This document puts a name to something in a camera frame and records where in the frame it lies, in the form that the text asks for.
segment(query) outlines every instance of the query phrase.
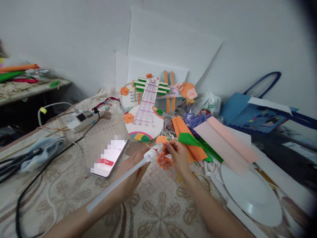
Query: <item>white paper plate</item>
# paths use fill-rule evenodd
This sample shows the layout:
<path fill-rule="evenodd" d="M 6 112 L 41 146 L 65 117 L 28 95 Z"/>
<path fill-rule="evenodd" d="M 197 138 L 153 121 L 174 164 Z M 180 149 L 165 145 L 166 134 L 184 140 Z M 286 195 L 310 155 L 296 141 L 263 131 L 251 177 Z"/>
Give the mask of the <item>white paper plate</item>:
<path fill-rule="evenodd" d="M 238 175 L 223 162 L 221 175 L 230 196 L 246 214 L 269 227 L 281 223 L 281 205 L 269 184 L 256 170 L 250 168 Z"/>

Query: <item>patterned tablecloth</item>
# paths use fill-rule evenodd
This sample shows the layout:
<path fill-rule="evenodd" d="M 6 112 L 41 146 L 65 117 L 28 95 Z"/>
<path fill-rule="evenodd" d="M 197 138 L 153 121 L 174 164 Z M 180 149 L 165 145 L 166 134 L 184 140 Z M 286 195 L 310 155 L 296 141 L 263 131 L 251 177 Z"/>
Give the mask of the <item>patterned tablecloth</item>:
<path fill-rule="evenodd" d="M 108 97 L 119 97 L 114 90 L 102 89 L 100 92 L 76 105 L 77 109 L 91 110 L 94 106 Z M 101 118 L 100 121 L 88 132 L 88 135 L 127 135 L 123 111 L 120 103 L 112 101 L 110 104 L 111 119 Z M 66 126 L 71 119 L 70 115 L 61 117 L 61 126 Z M 58 128 L 56 121 L 48 125 L 50 128 Z M 75 141 L 80 138 L 86 129 L 73 134 L 65 131 L 65 136 Z M 37 139 L 44 137 L 48 132 L 36 130 L 26 138 L 14 145 L 5 148 L 0 153 L 0 158 L 15 151 Z M 111 183 L 120 163 L 130 155 L 130 144 L 135 141 L 129 137 L 128 144 L 121 155 L 114 171 L 109 179 L 87 175 L 86 157 L 87 146 L 85 138 L 78 142 L 80 151 L 74 165 L 64 172 L 52 185 L 50 195 L 56 205 L 58 221 L 81 207 L 84 203 L 97 196 Z M 26 153 L 25 148 L 14 156 Z M 34 185 L 24 196 L 21 204 L 21 226 L 24 237 L 31 237 L 44 232 L 53 222 L 53 210 L 47 202 L 46 194 L 48 185 L 67 168 L 75 158 L 77 148 L 75 146 L 57 157 L 36 180 Z M 194 172 L 203 174 L 203 168 L 191 164 Z M 0 237 L 16 237 L 15 211 L 16 203 L 21 192 L 38 174 L 17 174 L 0 185 Z M 225 204 L 225 201 L 213 185 L 212 195 L 217 201 Z M 304 224 L 305 216 L 288 198 L 282 200 L 292 217 Z M 269 237 L 276 234 L 291 237 L 287 230 L 287 222 L 283 216 L 283 222 L 276 228 L 269 228 L 258 224 Z M 141 183 L 133 196 L 97 222 L 84 237 L 211 237 L 195 203 L 177 182 L 174 169 L 165 171 L 156 162 L 152 162 L 145 173 Z"/>

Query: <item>scissors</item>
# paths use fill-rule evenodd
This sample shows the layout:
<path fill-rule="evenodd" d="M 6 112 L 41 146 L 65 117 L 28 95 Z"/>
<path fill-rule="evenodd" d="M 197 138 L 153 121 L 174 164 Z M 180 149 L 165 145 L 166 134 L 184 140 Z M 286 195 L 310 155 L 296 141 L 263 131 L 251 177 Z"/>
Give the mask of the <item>scissors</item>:
<path fill-rule="evenodd" d="M 6 181 L 7 179 L 11 178 L 14 174 L 16 174 L 16 172 L 20 170 L 23 162 L 32 159 L 34 156 L 39 155 L 42 152 L 43 152 L 42 148 L 37 148 L 26 154 L 1 161 L 0 165 L 5 164 L 7 162 L 10 162 L 10 163 L 0 167 L 0 184 L 2 184 L 4 181 Z"/>

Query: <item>phone screen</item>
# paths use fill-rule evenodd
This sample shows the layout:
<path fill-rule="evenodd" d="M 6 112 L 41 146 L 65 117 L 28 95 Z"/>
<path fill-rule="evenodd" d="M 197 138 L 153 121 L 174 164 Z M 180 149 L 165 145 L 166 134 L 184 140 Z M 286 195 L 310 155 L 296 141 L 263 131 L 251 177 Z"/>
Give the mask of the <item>phone screen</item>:
<path fill-rule="evenodd" d="M 98 163 L 94 164 L 93 174 L 107 178 L 116 165 L 126 143 L 124 140 L 116 140 L 112 149 L 105 150 L 105 153 L 97 159 Z"/>

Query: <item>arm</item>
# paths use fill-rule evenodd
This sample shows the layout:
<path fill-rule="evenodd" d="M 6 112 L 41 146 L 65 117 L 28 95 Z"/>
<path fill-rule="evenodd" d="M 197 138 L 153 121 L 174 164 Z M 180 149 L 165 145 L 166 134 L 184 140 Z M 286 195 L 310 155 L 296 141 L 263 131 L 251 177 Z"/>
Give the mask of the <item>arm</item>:
<path fill-rule="evenodd" d="M 252 237 L 242 224 L 234 219 L 193 175 L 189 167 L 186 149 L 182 144 L 177 140 L 170 140 L 166 144 L 166 148 L 172 155 L 177 174 L 202 213 L 209 230 L 216 237 Z"/>
<path fill-rule="evenodd" d="M 133 168 L 138 162 L 143 159 L 143 155 L 149 149 L 144 148 L 132 155 L 130 158 L 122 162 L 120 165 L 114 181 L 120 178 L 128 170 Z M 101 203 L 99 203 L 96 208 L 92 210 L 91 213 L 87 210 L 87 205 L 91 203 L 86 203 L 80 209 L 67 216 L 65 219 L 57 223 L 45 236 L 50 237 L 61 237 L 61 238 L 71 238 L 71 237 L 81 237 L 90 227 L 92 227 L 98 220 L 104 217 L 111 210 L 115 209 L 121 203 L 123 203 L 127 198 L 129 198 L 133 191 L 136 189 L 140 183 L 149 163 L 142 166 L 139 170 L 133 173 L 129 178 L 125 179 L 118 187 L 116 187 Z"/>

